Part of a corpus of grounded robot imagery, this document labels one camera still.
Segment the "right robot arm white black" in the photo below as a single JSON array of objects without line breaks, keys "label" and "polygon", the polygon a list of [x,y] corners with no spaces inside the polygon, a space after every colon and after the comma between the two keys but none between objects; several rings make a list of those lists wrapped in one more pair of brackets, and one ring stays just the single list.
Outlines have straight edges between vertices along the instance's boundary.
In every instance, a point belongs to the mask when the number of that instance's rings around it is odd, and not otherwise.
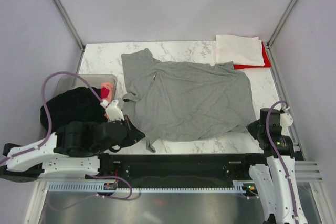
[{"label": "right robot arm white black", "polygon": [[301,205],[295,151],[290,136],[282,134],[285,112],[262,108],[259,120],[247,126],[264,151],[264,164],[247,161],[240,172],[252,179],[264,211],[264,223],[308,223]]}]

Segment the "grey t shirt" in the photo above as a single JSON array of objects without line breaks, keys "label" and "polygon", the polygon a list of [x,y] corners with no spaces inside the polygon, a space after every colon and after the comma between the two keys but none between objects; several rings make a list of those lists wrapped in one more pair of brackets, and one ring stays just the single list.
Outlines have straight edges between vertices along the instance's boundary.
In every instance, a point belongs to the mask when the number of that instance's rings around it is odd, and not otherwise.
[{"label": "grey t shirt", "polygon": [[157,140],[190,142],[244,132],[255,118],[249,78],[232,62],[162,62],[148,49],[121,56],[126,93],[123,113]]}]

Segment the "clear plastic bin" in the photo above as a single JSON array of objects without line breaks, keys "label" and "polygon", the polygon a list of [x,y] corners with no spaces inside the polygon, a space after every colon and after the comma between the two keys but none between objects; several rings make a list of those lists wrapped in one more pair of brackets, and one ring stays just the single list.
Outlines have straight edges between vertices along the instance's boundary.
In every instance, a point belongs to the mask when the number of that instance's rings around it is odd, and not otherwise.
[{"label": "clear plastic bin", "polygon": [[[79,74],[77,76],[65,74],[59,79],[53,98],[59,94],[62,94],[68,90],[75,89],[77,87],[86,87],[90,90],[92,90],[93,87],[101,89],[101,84],[104,82],[114,84],[115,97],[117,89],[117,78],[112,74]],[[96,93],[94,95],[101,103],[101,98]]]}]

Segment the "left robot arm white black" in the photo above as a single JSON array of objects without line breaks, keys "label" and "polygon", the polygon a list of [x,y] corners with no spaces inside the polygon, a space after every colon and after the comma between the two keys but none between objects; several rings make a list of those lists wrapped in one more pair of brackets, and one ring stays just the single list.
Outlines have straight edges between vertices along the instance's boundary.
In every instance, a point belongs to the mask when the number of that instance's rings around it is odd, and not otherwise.
[{"label": "left robot arm white black", "polygon": [[39,178],[111,178],[112,153],[145,138],[129,120],[71,122],[49,138],[26,146],[7,143],[3,149],[1,178],[16,183]]}]

